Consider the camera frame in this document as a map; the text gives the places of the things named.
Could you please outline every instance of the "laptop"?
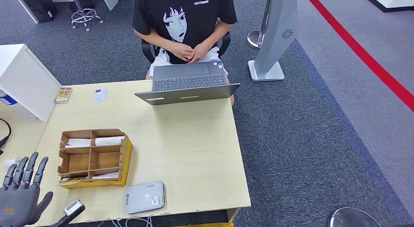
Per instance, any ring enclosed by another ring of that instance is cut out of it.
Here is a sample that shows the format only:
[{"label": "laptop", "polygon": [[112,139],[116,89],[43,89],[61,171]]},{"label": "laptop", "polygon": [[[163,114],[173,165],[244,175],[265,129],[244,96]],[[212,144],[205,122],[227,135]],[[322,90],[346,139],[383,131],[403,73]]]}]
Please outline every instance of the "laptop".
[{"label": "laptop", "polygon": [[152,92],[135,95],[151,105],[229,98],[240,83],[225,75],[221,61],[154,67]]}]

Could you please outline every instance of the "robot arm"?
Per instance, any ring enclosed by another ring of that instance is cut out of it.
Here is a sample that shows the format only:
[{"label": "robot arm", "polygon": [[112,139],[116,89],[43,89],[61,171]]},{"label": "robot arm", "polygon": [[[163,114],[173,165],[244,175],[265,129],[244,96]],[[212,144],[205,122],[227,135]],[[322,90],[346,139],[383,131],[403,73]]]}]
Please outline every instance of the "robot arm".
[{"label": "robot arm", "polygon": [[[34,152],[30,159],[24,157],[19,165],[13,164],[9,167],[4,177],[3,186],[0,188],[0,226],[22,227],[36,223],[43,211],[52,201],[53,193],[48,192],[38,204],[40,194],[40,183],[46,166],[47,157],[44,157],[35,174],[32,184],[34,166],[38,153]],[[68,224],[76,216],[85,210],[79,200],[65,208],[65,216],[53,227]]]}]

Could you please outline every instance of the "gray floor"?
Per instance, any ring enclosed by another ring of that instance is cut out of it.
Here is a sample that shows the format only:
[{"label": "gray floor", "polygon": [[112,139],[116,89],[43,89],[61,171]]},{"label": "gray floor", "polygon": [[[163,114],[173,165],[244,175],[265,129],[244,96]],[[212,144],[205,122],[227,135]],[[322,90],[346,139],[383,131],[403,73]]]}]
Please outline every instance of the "gray floor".
[{"label": "gray floor", "polygon": [[[367,0],[321,0],[357,41],[414,93],[414,12],[382,13]],[[308,0],[299,42],[411,217],[414,113],[348,48]]]},{"label": "gray floor", "polygon": [[[252,201],[236,226],[324,226],[343,206],[364,209],[383,226],[412,223],[300,43],[295,41],[280,60],[284,81],[250,81],[247,61],[256,51],[245,36],[259,27],[264,1],[234,1],[239,22],[232,27],[223,62],[230,81],[242,84],[233,110]],[[1,0],[0,23],[7,26],[0,31],[0,44],[27,44],[62,84],[144,78],[149,63],[131,30],[131,0],[120,1],[112,12],[97,2],[105,23],[93,23],[89,32],[71,29],[67,4],[59,7],[55,21],[34,25],[16,0]],[[153,222],[157,227],[225,218],[218,211]]]}]

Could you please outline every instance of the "laptop keyboard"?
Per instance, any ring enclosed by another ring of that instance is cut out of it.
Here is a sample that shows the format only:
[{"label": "laptop keyboard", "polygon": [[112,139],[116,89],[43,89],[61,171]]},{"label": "laptop keyboard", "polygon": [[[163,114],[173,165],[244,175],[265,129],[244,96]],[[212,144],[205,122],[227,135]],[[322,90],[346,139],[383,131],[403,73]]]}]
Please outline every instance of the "laptop keyboard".
[{"label": "laptop keyboard", "polygon": [[223,74],[187,78],[173,78],[155,81],[155,91],[187,89],[224,84]]}]

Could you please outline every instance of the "white desk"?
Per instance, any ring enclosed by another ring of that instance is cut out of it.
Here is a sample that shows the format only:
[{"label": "white desk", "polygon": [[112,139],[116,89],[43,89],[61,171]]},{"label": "white desk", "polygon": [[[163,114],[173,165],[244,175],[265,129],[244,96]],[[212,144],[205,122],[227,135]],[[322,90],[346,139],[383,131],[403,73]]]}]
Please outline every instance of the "white desk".
[{"label": "white desk", "polygon": [[[134,96],[150,91],[152,81],[74,85],[67,104],[56,105],[37,151],[49,162],[41,197],[54,192],[36,226],[50,225],[79,199],[86,210],[72,223],[227,210],[232,222],[250,197],[229,99],[151,106]],[[95,88],[106,87],[107,100],[95,103]],[[127,185],[154,180],[166,188],[164,208],[128,215],[124,186],[67,190],[57,186],[62,131],[119,128],[133,144]]]}]

